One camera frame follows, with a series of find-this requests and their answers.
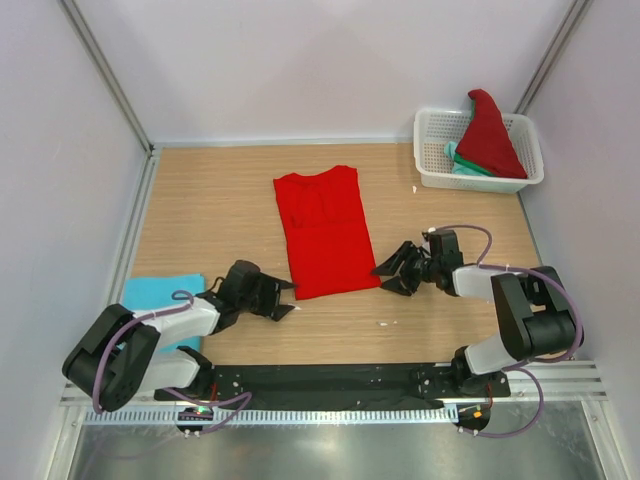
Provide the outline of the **bright red t shirt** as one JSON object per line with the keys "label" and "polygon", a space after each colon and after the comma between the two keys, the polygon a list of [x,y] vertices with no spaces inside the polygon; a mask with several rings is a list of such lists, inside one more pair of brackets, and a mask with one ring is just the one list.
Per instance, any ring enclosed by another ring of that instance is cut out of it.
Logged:
{"label": "bright red t shirt", "polygon": [[355,168],[290,173],[273,185],[298,301],[381,286]]}

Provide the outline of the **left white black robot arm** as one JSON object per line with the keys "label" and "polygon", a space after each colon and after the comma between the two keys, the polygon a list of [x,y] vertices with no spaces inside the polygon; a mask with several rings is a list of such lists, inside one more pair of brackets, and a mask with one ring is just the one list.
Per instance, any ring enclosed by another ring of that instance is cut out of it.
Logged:
{"label": "left white black robot arm", "polygon": [[278,322],[294,309],[280,301],[294,286],[238,260],[211,288],[174,292],[168,308],[131,311],[111,304],[68,354],[62,374],[91,398],[98,414],[117,411],[141,393],[209,400],[214,366],[187,339],[220,333],[243,313]]}

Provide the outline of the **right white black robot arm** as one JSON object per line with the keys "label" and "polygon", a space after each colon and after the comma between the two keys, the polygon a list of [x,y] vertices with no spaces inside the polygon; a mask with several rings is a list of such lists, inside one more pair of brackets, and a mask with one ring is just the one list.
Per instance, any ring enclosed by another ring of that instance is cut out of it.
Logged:
{"label": "right white black robot arm", "polygon": [[584,341],[576,305],[550,266],[524,268],[468,263],[459,247],[458,226],[431,228],[423,244],[405,241],[373,269],[382,289],[406,297],[433,284],[459,298],[486,300],[495,308],[498,331],[459,348],[446,374],[461,396],[488,392],[499,373],[532,361],[553,363],[570,357]]}

